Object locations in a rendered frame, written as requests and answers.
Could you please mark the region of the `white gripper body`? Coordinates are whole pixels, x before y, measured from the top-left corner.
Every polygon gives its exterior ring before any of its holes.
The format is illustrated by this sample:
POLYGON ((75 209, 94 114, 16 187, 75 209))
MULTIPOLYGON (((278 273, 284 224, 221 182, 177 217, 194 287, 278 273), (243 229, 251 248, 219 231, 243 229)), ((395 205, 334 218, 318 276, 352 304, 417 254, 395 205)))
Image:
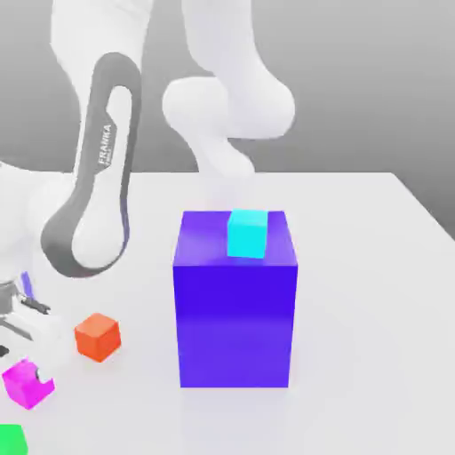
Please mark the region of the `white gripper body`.
POLYGON ((0 344, 10 353, 9 362, 24 358, 39 370, 54 370, 60 362, 62 322, 56 315, 0 316, 0 344))

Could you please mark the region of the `small magenta cube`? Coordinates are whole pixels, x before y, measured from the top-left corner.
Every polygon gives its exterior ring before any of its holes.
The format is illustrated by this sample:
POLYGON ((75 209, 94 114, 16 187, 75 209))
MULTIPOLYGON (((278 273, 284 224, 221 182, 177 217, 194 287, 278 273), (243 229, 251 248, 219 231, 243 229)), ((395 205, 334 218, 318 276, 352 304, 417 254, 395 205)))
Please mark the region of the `small magenta cube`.
POLYGON ((26 410, 31 410, 55 390, 53 379, 42 382, 35 363, 24 358, 2 373, 7 395, 26 410))

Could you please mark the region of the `small orange cube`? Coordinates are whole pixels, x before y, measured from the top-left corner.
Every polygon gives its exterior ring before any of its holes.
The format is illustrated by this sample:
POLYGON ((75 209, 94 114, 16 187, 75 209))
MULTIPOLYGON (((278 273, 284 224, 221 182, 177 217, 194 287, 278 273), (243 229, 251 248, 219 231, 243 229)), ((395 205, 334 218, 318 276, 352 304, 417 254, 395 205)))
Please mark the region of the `small orange cube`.
POLYGON ((94 313, 75 328, 77 351, 95 362, 102 363, 121 347, 118 321, 94 313))

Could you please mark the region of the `small green cube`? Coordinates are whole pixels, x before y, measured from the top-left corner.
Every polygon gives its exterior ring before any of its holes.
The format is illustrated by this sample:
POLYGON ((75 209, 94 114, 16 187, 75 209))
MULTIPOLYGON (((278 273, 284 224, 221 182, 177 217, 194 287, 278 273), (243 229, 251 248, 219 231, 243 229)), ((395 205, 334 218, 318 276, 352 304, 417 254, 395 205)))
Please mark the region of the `small green cube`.
POLYGON ((0 425, 0 455, 28 455, 28 444, 22 426, 0 425))

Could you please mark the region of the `small cyan cube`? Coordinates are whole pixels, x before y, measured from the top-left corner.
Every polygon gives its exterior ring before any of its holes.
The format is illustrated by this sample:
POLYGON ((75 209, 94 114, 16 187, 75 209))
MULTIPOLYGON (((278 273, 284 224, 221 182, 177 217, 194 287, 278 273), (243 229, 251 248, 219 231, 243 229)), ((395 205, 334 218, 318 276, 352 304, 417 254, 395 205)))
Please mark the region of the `small cyan cube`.
POLYGON ((227 255, 263 259, 267 246, 268 212, 235 209, 227 222, 227 255))

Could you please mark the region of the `large purple box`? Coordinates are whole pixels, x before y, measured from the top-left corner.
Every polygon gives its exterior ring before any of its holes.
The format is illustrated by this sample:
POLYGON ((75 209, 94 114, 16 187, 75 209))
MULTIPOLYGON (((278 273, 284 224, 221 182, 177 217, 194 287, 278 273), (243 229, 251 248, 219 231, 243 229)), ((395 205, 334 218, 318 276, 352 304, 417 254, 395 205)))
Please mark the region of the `large purple box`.
POLYGON ((228 212, 185 211, 172 264, 182 387, 287 387, 299 265, 283 212, 262 259, 227 255, 228 212))

